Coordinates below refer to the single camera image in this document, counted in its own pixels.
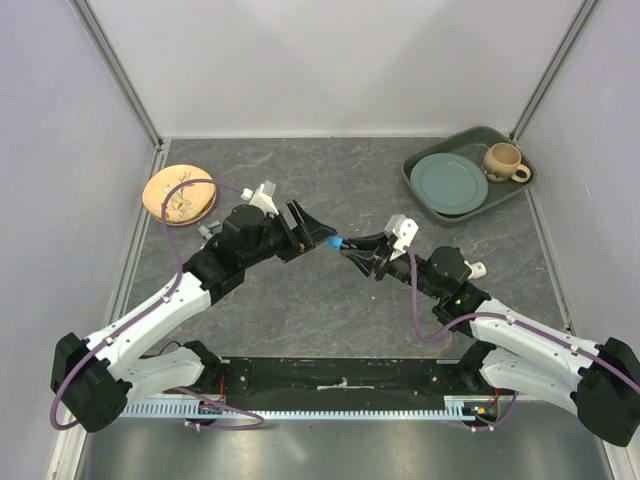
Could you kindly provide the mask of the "blue water faucet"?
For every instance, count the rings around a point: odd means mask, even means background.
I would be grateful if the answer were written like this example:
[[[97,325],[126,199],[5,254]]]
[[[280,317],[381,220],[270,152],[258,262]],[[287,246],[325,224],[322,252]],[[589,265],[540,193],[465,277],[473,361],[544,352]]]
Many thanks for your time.
[[[344,239],[338,236],[334,236],[326,241],[329,248],[339,251],[343,247]]]

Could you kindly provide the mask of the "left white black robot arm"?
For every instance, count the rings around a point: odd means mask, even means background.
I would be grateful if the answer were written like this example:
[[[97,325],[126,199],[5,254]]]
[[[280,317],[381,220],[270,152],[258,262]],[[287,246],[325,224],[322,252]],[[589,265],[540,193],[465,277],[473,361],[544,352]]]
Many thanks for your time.
[[[50,422],[65,406],[87,432],[104,429],[130,405],[167,390],[208,393],[219,382],[219,358],[201,342],[147,357],[146,351],[184,321],[205,311],[245,280],[246,271],[273,257],[289,262],[335,236],[334,228],[287,202],[295,224],[278,211],[235,207],[220,231],[158,292],[114,323],[79,338],[69,333],[55,348]]]

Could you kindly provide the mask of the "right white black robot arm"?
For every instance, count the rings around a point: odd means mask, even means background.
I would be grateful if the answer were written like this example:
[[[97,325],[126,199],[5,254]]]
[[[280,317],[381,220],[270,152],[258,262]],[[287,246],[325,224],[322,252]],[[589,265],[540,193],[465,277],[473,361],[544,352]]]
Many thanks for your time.
[[[639,359],[623,341],[603,343],[548,327],[508,307],[471,281],[459,249],[436,248],[423,259],[392,234],[329,240],[365,276],[391,276],[436,300],[441,323],[424,342],[455,330],[476,339],[458,368],[458,381],[477,394],[491,386],[556,405],[601,440],[626,447],[639,428]]]

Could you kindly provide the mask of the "white pvc elbow right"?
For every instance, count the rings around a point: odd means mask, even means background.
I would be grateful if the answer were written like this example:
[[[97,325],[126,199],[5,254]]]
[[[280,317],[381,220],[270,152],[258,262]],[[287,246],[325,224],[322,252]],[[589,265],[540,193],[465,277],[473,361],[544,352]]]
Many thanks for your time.
[[[468,275],[469,280],[477,280],[487,275],[486,266],[480,261],[474,263],[465,261],[465,265],[470,270],[470,273]]]

